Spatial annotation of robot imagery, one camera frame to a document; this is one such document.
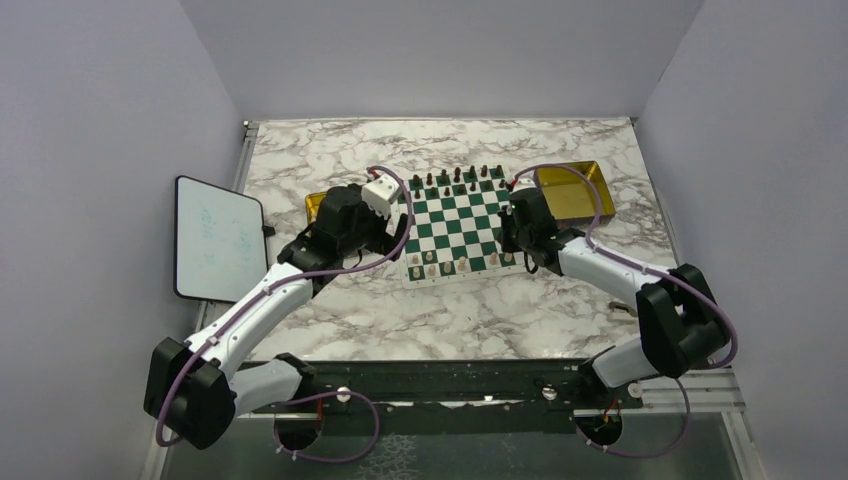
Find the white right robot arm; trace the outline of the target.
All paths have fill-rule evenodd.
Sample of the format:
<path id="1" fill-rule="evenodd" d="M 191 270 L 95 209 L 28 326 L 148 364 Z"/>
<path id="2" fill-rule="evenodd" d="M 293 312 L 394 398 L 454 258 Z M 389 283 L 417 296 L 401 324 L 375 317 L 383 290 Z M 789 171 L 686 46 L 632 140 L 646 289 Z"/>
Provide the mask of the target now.
<path id="1" fill-rule="evenodd" d="M 637 313 L 639 336 L 579 366 L 577 393 L 600 407 L 634 381 L 678 378 L 733 342 L 727 320 L 702 272 L 690 265 L 641 264 L 595 242 L 588 231 L 561 229 L 542 191 L 522 188 L 499 212 L 497 240 L 506 253 L 521 252 L 535 267 L 587 282 Z"/>

